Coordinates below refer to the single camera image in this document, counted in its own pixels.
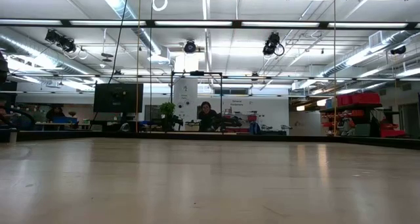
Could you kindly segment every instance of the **vent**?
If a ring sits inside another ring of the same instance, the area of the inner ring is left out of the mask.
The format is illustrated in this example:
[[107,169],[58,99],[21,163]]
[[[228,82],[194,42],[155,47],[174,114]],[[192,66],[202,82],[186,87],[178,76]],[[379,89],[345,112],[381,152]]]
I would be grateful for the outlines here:
[[[215,89],[215,94],[220,94],[221,93],[221,89]],[[223,95],[248,95],[248,89],[237,89],[237,88],[233,88],[233,89],[223,89],[222,91]]]
[[403,91],[409,91],[409,90],[411,90],[411,83],[405,83],[405,84],[401,85],[401,89]]
[[379,90],[379,95],[380,96],[385,96],[386,94],[387,94],[387,90],[386,89]]
[[369,47],[373,49],[379,45],[382,45],[382,31],[378,31],[369,36]]

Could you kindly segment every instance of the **monitor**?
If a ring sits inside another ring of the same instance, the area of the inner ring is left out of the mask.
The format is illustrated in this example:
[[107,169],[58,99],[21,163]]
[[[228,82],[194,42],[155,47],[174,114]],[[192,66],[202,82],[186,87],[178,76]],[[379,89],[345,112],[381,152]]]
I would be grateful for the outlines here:
[[[137,84],[98,84],[94,91],[94,112],[136,112]],[[138,84],[138,112],[142,112],[143,84]]]

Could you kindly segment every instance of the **potted plant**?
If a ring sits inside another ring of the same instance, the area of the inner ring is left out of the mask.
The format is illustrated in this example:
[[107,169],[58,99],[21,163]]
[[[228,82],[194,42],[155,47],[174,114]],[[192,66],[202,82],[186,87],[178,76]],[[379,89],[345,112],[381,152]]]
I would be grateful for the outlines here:
[[164,131],[173,130],[173,114],[175,112],[175,104],[171,102],[165,102],[160,105],[160,113],[165,115],[162,119],[162,129]]

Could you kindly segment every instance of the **hanging cable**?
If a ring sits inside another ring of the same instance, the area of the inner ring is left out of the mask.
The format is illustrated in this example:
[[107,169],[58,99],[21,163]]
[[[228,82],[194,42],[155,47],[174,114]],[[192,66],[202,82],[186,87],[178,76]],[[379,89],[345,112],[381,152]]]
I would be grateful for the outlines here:
[[116,70],[116,62],[117,62],[117,54],[118,54],[119,40],[121,40],[121,32],[123,30],[123,24],[124,24],[124,18],[125,18],[125,10],[127,9],[127,3],[128,3],[128,0],[125,0],[124,9],[123,9],[123,16],[121,18],[121,24],[119,26],[119,32],[118,32],[118,38],[117,38],[117,45],[115,47],[114,64],[112,66],[112,73],[111,73],[110,80],[108,81],[108,84],[111,83],[112,78],[114,76],[114,72]]

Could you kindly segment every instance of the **pipe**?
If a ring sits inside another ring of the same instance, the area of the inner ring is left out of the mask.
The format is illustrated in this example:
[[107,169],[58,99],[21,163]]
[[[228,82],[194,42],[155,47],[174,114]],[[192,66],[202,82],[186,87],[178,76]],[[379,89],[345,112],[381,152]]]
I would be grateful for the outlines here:
[[[123,17],[124,6],[126,5],[125,0],[105,0],[107,4],[114,10],[119,18]],[[125,19],[126,20],[138,20],[138,16],[134,13],[130,4],[127,3],[125,8]],[[160,55],[160,47],[151,39],[149,34],[143,28],[131,28],[131,30],[139,36],[142,44],[151,51],[154,55]]]
[[377,53],[401,47],[402,45],[405,45],[407,41],[409,41],[412,37],[416,36],[418,33],[418,31],[405,30],[397,32],[395,34],[391,34],[391,32],[385,32],[385,36],[388,37],[386,37],[385,40],[382,41],[382,44],[371,49],[369,47],[369,43],[366,43],[362,47],[359,47],[350,52],[349,54],[345,55],[340,61],[340,63],[338,63],[335,67],[333,62],[331,64],[328,64],[326,66],[327,70],[324,70],[319,76],[329,77],[335,72],[339,72],[363,60],[367,60],[368,58],[374,56]]
[[0,47],[5,49],[8,55],[22,55],[33,58],[33,63],[45,68],[71,68],[78,74],[98,74],[96,70],[71,60],[47,47],[14,31],[10,28],[0,28]]

